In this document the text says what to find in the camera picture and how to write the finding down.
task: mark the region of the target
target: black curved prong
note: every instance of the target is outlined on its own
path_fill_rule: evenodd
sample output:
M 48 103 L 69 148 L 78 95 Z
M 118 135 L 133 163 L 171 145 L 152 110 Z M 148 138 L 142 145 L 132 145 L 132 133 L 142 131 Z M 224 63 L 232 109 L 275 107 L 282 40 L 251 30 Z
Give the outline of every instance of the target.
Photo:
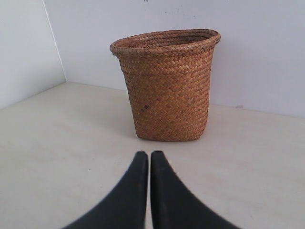
M 148 156 L 137 152 L 113 190 L 64 229 L 144 229 L 147 180 Z
M 151 158 L 151 207 L 154 229 L 238 229 L 188 190 L 162 151 Z

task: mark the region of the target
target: white wall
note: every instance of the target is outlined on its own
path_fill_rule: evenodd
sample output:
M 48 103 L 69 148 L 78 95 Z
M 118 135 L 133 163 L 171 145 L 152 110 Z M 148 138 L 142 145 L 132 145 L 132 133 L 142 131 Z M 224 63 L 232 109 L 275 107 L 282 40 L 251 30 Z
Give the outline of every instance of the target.
M 211 28 L 211 103 L 305 117 L 305 1 L 45 0 L 67 80 L 125 89 L 116 39 Z
M 0 109 L 63 82 L 42 0 L 1 0 Z

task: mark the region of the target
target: basket rim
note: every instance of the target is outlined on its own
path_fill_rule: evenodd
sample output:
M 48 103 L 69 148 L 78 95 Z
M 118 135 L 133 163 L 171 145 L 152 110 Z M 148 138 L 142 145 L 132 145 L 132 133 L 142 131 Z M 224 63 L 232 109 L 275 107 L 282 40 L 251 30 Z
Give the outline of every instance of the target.
M 138 48 L 138 47 L 121 47 L 118 44 L 124 41 L 128 41 L 134 38 L 141 38 L 143 36 L 152 36 L 155 34 L 175 34 L 180 32 L 205 32 L 211 35 L 210 38 L 202 39 L 197 42 L 190 42 L 186 44 L 175 44 L 175 45 L 165 45 L 165 46 L 156 46 L 156 47 L 148 47 L 148 48 Z M 155 31 L 142 33 L 138 35 L 129 36 L 126 38 L 122 38 L 116 40 L 110 45 L 110 51 L 113 55 L 120 54 L 158 54 L 158 53 L 167 53 L 167 52 L 178 52 L 178 51 L 187 51 L 194 49 L 208 49 L 210 47 L 214 47 L 220 41 L 221 35 L 219 32 L 211 29 L 184 29 L 184 30 L 165 30 L 165 31 Z

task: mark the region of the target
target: brown basket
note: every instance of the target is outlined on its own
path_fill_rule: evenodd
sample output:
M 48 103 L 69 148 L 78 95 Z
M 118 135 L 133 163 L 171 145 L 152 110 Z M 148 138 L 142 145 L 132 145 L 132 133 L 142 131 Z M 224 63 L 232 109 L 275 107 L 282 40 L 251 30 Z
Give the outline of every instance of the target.
M 200 138 L 207 123 L 212 58 L 220 37 L 208 29 L 175 30 L 111 44 L 125 77 L 138 137 Z

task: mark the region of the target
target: wicker basket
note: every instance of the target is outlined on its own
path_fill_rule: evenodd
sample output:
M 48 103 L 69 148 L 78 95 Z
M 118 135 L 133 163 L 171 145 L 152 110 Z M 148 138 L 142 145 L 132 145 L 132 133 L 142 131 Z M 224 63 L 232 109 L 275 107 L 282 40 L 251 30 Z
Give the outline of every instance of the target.
M 220 37 L 209 29 L 174 30 L 111 44 L 125 77 L 139 138 L 200 138 L 207 123 L 212 58 Z

